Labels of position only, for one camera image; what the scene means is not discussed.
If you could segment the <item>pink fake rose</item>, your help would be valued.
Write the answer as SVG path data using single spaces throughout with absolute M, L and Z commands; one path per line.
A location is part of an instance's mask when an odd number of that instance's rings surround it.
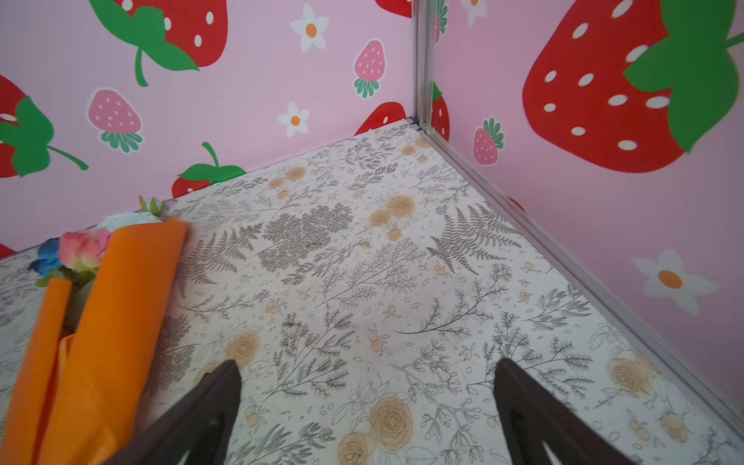
M 92 281 L 102 265 L 112 233 L 106 230 L 66 232 L 60 236 L 59 259 L 61 267 L 47 277 L 37 279 L 35 285 L 46 288 L 52 279 L 65 279 L 76 286 Z

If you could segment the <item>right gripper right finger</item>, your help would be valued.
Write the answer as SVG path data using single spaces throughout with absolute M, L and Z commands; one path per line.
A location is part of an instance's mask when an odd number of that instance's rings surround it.
M 513 464 L 629 464 L 569 408 L 508 358 L 495 367 L 493 395 Z

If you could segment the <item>blue fake rose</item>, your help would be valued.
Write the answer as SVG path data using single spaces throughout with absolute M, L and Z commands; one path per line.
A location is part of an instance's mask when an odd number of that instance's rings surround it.
M 28 269 L 38 273 L 40 277 L 47 277 L 54 269 L 62 266 L 59 259 L 59 248 L 59 238 L 46 240 L 38 248 L 38 258 L 29 265 Z

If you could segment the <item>white fake rose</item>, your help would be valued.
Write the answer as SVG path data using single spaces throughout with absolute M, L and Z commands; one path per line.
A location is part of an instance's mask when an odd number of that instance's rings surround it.
M 136 212 L 116 213 L 106 217 L 96 228 L 111 233 L 129 226 L 161 223 L 167 212 L 165 201 L 157 198 L 139 196 L 139 210 Z

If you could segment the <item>orange wrapping paper sheet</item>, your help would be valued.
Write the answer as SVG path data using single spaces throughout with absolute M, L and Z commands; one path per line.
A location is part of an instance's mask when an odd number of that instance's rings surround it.
M 116 231 L 77 331 L 71 282 L 48 283 L 13 388 L 4 464 L 102 464 L 132 438 L 188 225 Z

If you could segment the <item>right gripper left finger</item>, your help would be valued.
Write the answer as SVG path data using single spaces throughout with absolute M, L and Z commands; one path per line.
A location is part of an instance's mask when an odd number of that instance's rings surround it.
M 223 464 L 238 416 L 241 388 L 236 361 L 222 362 L 107 463 Z

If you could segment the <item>right corner aluminium post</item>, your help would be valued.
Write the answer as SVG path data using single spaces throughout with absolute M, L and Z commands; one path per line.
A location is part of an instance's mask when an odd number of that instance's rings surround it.
M 426 132 L 432 130 L 436 2 L 414 0 L 414 105 L 413 120 Z

